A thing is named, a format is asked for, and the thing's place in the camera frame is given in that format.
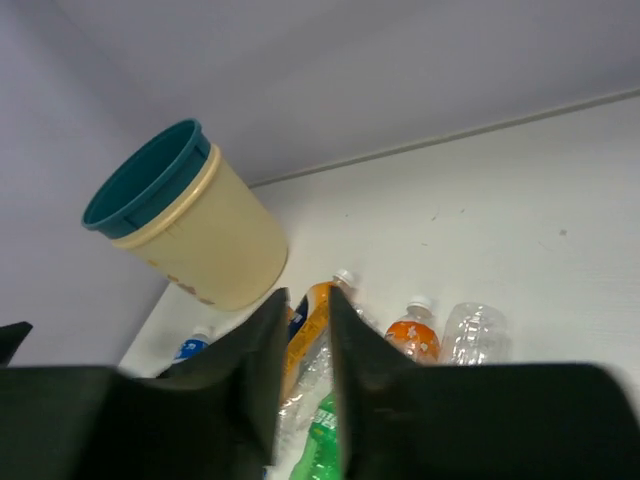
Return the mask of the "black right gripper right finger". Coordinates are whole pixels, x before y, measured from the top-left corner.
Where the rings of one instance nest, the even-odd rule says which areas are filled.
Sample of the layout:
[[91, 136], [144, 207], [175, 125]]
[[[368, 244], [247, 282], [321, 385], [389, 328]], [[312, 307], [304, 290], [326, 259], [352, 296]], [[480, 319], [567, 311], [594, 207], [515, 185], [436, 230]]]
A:
[[635, 479], [639, 422], [588, 363], [423, 366], [329, 297], [346, 479]]

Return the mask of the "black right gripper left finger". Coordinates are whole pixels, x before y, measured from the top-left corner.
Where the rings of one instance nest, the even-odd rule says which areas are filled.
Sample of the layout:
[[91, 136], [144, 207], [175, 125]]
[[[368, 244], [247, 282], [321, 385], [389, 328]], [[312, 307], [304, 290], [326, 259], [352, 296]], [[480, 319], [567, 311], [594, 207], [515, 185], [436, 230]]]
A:
[[156, 378], [104, 366], [1, 372], [5, 479], [259, 479], [272, 461], [289, 296]]

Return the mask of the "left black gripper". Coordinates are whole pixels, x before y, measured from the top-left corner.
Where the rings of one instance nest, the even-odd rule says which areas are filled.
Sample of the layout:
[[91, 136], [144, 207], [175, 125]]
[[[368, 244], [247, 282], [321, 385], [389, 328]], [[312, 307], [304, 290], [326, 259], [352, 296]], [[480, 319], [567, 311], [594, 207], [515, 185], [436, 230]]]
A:
[[8, 366], [29, 335], [33, 325], [29, 322], [17, 322], [0, 327], [0, 365]]

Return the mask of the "blue label clear bottle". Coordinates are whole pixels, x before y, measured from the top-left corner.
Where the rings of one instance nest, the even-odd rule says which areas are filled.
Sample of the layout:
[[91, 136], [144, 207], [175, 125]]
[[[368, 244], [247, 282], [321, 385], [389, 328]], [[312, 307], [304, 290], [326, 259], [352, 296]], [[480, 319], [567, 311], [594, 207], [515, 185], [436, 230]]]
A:
[[180, 347], [178, 348], [174, 358], [172, 360], [172, 364], [181, 363], [204, 349], [206, 349], [214, 340], [214, 330], [209, 326], [198, 326], [196, 327], [191, 335], [182, 342]]

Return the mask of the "small orange bottle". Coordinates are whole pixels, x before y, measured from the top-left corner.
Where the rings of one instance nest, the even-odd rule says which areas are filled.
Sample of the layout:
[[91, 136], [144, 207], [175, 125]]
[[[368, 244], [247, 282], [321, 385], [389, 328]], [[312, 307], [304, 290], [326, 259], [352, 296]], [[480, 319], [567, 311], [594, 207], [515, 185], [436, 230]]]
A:
[[438, 362], [440, 341], [434, 326], [434, 301], [424, 295], [413, 296], [405, 314], [386, 330], [384, 338], [414, 362]]

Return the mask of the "green label clear bottle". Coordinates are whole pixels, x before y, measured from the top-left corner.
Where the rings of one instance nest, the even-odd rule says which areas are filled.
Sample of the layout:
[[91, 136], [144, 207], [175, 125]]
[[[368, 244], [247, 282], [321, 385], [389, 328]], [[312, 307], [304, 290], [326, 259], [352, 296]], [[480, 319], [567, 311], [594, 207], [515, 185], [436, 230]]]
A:
[[337, 425], [335, 394], [331, 392], [313, 416], [302, 455], [291, 471], [290, 480], [342, 478]]

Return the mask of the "clear plastic bottle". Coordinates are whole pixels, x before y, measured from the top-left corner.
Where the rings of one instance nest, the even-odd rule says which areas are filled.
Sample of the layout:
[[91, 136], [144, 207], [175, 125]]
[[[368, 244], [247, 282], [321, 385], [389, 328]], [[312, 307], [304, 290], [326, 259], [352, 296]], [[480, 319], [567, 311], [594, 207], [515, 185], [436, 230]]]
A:
[[479, 366], [501, 364], [511, 356], [509, 322], [499, 310], [463, 302], [451, 310], [444, 328], [439, 363]]

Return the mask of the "yellow orange juice bottle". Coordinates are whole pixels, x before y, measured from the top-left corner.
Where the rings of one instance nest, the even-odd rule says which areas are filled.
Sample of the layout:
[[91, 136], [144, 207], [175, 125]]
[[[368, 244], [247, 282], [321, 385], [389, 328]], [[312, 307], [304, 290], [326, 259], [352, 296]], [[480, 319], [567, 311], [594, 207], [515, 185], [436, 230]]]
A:
[[334, 286], [333, 281], [311, 286], [297, 307], [288, 310], [288, 343], [280, 403], [292, 395], [294, 387], [320, 349], [321, 337], [329, 321], [329, 295]]

